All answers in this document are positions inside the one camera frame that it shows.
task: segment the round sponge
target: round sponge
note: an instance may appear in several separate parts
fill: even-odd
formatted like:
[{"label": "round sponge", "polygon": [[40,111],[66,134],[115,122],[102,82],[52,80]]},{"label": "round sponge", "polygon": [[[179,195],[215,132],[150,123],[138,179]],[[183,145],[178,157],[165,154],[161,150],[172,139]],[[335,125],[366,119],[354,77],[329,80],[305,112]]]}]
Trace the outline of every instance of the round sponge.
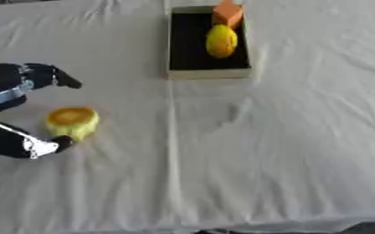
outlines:
[{"label": "round sponge", "polygon": [[216,25],[207,35],[206,50],[216,59],[225,59],[233,54],[237,44],[237,34],[230,27]]},{"label": "round sponge", "polygon": [[95,132],[100,121],[98,113],[87,107],[55,110],[47,116],[47,129],[53,136],[67,135],[81,142]]}]

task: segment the robotic hand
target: robotic hand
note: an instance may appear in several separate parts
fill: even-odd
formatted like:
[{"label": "robotic hand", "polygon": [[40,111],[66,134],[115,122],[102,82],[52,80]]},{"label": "robotic hand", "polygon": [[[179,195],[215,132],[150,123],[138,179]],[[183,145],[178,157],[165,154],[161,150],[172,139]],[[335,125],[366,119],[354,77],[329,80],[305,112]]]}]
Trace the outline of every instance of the robotic hand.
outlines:
[{"label": "robotic hand", "polygon": [[[49,65],[0,64],[0,112],[27,101],[26,94],[50,85],[81,88],[82,84],[64,71]],[[0,154],[14,158],[37,159],[59,153],[73,144],[69,136],[42,141],[15,126],[0,122]]]}]

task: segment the orange block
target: orange block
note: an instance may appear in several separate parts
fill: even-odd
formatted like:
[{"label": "orange block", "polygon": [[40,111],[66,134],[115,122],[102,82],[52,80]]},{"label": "orange block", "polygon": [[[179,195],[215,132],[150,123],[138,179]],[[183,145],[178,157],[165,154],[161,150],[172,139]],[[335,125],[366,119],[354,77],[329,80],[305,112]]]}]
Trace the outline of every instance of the orange block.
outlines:
[{"label": "orange block", "polygon": [[232,0],[224,0],[213,8],[212,23],[236,28],[243,18],[243,8],[234,4]]}]

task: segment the table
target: table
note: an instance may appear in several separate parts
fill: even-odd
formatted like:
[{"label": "table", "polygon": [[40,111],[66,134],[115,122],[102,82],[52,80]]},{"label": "table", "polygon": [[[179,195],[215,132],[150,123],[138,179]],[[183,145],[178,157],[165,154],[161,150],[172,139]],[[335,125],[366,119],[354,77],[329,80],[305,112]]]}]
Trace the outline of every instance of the table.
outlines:
[{"label": "table", "polygon": [[165,80],[162,1],[0,6],[0,62],[54,64],[85,85],[30,93],[0,121],[47,138],[54,109],[102,117],[65,154],[0,156],[0,233],[335,231],[375,220],[375,0],[245,5],[252,77],[183,81]]}]

